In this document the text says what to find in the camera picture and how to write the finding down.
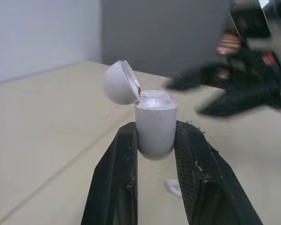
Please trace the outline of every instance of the gray wall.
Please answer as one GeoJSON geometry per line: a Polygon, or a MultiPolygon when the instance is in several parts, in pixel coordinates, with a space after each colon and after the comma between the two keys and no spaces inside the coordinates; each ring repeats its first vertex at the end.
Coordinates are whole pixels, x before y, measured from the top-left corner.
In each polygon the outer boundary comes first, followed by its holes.
{"type": "Polygon", "coordinates": [[[103,62],[170,76],[216,58],[229,0],[102,0],[103,62]]]}
{"type": "Polygon", "coordinates": [[[0,82],[101,61],[100,0],[0,0],[0,82]]]}

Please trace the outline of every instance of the open lid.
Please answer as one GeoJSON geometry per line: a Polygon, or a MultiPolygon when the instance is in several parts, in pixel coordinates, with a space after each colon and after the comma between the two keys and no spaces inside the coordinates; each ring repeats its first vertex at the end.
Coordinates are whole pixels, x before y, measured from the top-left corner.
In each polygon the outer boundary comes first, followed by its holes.
{"type": "Polygon", "coordinates": [[[103,78],[103,90],[110,101],[129,105],[140,100],[140,84],[129,63],[118,61],[109,67],[103,78]]]}

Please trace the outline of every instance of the small white object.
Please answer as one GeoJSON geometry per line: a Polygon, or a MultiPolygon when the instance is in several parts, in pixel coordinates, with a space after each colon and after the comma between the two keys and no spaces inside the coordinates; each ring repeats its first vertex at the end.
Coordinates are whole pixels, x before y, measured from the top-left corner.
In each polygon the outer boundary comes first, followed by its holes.
{"type": "Polygon", "coordinates": [[[119,105],[129,105],[141,98],[140,85],[126,60],[116,62],[106,70],[103,90],[110,101],[119,105]]]}
{"type": "Polygon", "coordinates": [[[168,190],[177,196],[182,196],[179,181],[178,180],[167,180],[166,181],[168,190]]]}
{"type": "Polygon", "coordinates": [[[152,160],[168,156],[174,147],[177,105],[163,90],[141,91],[127,61],[118,61],[104,75],[103,89],[114,103],[135,103],[138,150],[152,160]]]}

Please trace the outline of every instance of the beige table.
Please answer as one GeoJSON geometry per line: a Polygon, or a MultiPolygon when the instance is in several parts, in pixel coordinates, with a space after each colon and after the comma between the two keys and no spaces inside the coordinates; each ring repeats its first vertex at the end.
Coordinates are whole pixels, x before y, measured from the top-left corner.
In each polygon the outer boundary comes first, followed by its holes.
{"type": "MultiPolygon", "coordinates": [[[[84,62],[0,85],[0,225],[78,225],[92,174],[133,105],[111,103],[101,90],[105,65],[84,62]]],[[[166,78],[136,73],[143,90],[166,78]]],[[[230,163],[266,225],[281,224],[281,114],[233,120],[198,117],[202,92],[172,93],[178,119],[206,132],[230,163]]],[[[139,224],[187,224],[181,198],[154,173],[176,178],[174,154],[139,155],[139,224]]]]}

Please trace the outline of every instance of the white wall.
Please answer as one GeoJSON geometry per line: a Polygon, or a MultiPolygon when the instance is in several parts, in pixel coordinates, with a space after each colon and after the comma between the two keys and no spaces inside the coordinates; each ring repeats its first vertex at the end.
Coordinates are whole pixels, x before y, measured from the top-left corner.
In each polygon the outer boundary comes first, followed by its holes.
{"type": "Polygon", "coordinates": [[[0,0],[0,82],[100,61],[100,0],[0,0]]]}

